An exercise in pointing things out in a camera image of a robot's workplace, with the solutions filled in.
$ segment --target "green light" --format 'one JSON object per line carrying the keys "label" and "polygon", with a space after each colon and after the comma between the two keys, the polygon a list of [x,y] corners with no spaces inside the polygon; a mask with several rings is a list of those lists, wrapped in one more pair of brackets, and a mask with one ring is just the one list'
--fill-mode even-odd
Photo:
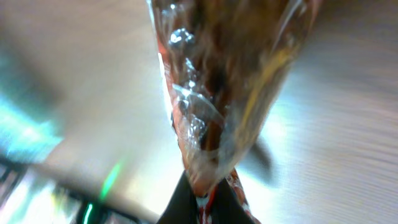
{"label": "green light", "polygon": [[118,162],[111,170],[111,172],[106,177],[104,184],[102,186],[101,195],[99,196],[99,200],[103,202],[108,195],[109,191],[111,190],[112,186],[114,185],[118,175],[120,173],[122,167],[122,162]]}
{"label": "green light", "polygon": [[89,204],[89,205],[88,205],[87,212],[86,212],[86,215],[85,215],[85,222],[84,222],[84,224],[87,224],[87,223],[88,223],[88,217],[90,216],[90,213],[91,213],[92,209],[93,209],[93,204]]}

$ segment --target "snack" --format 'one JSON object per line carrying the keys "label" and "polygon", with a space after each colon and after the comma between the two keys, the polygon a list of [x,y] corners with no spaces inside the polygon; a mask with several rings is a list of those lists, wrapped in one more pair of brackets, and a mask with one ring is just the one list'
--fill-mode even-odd
{"label": "snack", "polygon": [[148,0],[197,195],[256,140],[315,14],[311,0]]}

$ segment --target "shiny plastic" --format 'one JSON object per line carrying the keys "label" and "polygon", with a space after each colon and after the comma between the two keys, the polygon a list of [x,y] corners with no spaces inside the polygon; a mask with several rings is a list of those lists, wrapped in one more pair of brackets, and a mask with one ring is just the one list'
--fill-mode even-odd
{"label": "shiny plastic", "polygon": [[313,0],[147,0],[190,183],[207,193],[256,140]]}

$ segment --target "brown surface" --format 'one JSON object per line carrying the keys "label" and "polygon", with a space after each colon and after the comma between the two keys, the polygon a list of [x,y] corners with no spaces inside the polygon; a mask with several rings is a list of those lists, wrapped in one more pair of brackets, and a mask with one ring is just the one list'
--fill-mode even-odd
{"label": "brown surface", "polygon": [[[263,223],[397,222],[397,11],[326,2],[264,127],[268,164],[238,167]],[[145,2],[0,0],[0,23],[62,96],[66,139],[43,168],[98,195],[125,158],[108,202],[156,220],[183,168]]]}

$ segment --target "transparent packaging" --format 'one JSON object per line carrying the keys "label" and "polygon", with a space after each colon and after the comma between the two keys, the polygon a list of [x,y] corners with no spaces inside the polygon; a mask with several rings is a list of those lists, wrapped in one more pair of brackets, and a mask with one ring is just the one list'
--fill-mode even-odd
{"label": "transparent packaging", "polygon": [[184,166],[197,195],[254,144],[315,0],[147,0]]}

